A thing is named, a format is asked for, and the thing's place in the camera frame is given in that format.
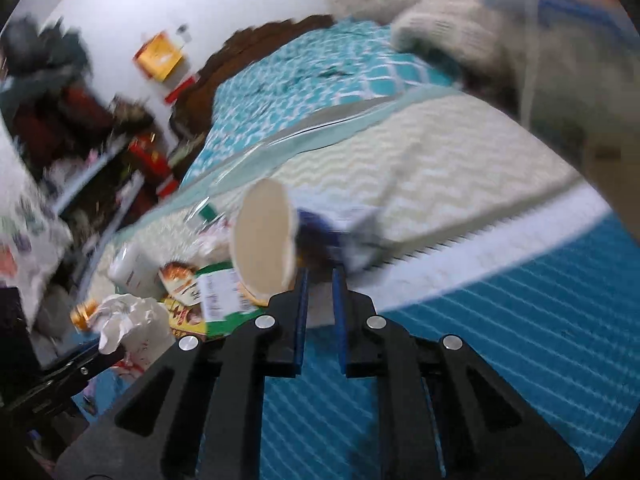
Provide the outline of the green white snack bag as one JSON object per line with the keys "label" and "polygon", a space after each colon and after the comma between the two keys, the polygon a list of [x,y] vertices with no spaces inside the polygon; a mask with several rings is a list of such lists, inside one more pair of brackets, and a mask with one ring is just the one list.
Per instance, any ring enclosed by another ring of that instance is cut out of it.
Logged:
{"label": "green white snack bag", "polygon": [[199,269],[171,261],[160,268],[158,276],[167,292],[163,304],[169,314],[169,327],[177,338],[224,337],[262,313],[241,292],[240,279],[230,261]]}

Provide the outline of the blue and beige paper cup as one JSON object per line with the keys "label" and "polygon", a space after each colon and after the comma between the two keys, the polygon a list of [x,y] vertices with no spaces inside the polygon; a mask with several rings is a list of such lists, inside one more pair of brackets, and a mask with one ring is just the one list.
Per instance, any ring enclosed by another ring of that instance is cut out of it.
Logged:
{"label": "blue and beige paper cup", "polygon": [[293,286],[303,264],[367,269],[384,247],[380,206],[337,200],[263,178],[243,194],[230,234],[233,269],[245,296],[265,307]]}

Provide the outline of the yellow red wall calendar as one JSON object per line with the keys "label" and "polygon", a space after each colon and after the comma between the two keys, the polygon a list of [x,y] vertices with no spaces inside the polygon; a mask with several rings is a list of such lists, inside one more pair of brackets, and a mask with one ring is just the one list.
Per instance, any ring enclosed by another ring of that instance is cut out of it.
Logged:
{"label": "yellow red wall calendar", "polygon": [[134,64],[150,79],[165,81],[183,61],[183,54],[166,32],[159,32],[142,44],[134,55]]}

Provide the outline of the white patterned pillow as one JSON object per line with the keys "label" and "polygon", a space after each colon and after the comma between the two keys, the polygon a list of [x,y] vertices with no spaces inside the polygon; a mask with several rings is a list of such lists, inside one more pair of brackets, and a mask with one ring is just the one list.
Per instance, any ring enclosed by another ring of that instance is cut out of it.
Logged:
{"label": "white patterned pillow", "polygon": [[486,0],[420,0],[390,25],[398,51],[432,49],[482,76],[509,75],[501,35],[504,17]]}

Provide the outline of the clear lidded storage bin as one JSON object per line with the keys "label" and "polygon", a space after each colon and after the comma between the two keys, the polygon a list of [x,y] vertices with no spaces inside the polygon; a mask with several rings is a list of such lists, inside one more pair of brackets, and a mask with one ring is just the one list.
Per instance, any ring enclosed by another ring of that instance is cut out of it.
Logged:
{"label": "clear lidded storage bin", "polygon": [[483,0],[518,88],[522,125],[639,233],[639,34],[617,0]]}

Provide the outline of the red gift box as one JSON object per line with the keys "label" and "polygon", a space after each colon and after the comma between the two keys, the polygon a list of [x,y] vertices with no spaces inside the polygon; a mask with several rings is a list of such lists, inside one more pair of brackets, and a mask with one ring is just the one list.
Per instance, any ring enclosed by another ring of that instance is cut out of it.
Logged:
{"label": "red gift box", "polygon": [[127,152],[134,168],[142,173],[158,198],[166,198],[178,190],[179,182],[167,158],[152,143],[152,136],[134,136]]}

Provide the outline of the white paper ball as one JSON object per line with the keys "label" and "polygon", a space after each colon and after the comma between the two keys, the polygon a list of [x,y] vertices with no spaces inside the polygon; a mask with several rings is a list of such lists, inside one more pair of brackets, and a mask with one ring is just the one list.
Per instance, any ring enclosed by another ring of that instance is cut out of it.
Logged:
{"label": "white paper ball", "polygon": [[147,370],[176,341],[167,309],[154,298],[108,296],[89,316],[88,323],[99,335],[101,354],[107,356],[122,347],[126,359],[142,370]]}

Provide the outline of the cluttered metal shelf rack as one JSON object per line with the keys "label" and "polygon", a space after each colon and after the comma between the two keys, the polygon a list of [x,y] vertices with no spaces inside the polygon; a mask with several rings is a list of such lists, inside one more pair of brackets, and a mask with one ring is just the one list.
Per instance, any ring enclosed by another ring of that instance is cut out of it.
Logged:
{"label": "cluttered metal shelf rack", "polygon": [[157,181],[134,158],[134,142],[167,152],[144,102],[121,93],[102,98],[92,80],[76,30],[61,23],[40,28],[29,15],[2,30],[1,116],[47,205],[72,234],[53,274],[65,286],[87,270],[134,173],[142,172],[145,195]]}

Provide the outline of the white plastic wipes pack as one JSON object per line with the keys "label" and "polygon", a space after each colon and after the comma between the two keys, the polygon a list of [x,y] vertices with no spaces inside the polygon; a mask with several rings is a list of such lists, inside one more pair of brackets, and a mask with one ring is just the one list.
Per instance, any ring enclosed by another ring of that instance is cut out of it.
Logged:
{"label": "white plastic wipes pack", "polygon": [[107,277],[119,290],[132,296],[155,299],[165,296],[160,265],[135,242],[122,245],[108,267]]}

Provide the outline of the carved brown wooden headboard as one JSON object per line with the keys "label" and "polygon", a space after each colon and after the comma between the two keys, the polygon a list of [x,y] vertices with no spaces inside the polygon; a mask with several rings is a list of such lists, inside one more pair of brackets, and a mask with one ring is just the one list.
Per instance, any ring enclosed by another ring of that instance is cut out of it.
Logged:
{"label": "carved brown wooden headboard", "polygon": [[186,172],[204,146],[213,125],[214,99],[218,87],[250,64],[265,58],[306,32],[329,28],[330,14],[314,14],[300,21],[290,18],[237,30],[214,52],[196,73],[198,80],[181,90],[172,106],[169,125],[181,140],[194,140],[196,150],[178,162],[175,175],[184,181]]}

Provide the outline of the teal patterned bed blanket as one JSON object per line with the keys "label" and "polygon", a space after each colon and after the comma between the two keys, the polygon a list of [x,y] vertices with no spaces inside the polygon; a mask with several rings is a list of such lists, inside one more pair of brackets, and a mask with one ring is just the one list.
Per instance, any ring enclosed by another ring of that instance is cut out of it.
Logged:
{"label": "teal patterned bed blanket", "polygon": [[396,168],[387,255],[352,284],[418,336],[466,338],[595,470],[639,404],[638,242],[552,148],[385,27],[314,29],[221,84],[180,188],[108,243],[90,295],[114,292],[130,240],[191,258],[200,200],[231,214],[272,177],[372,206]]}

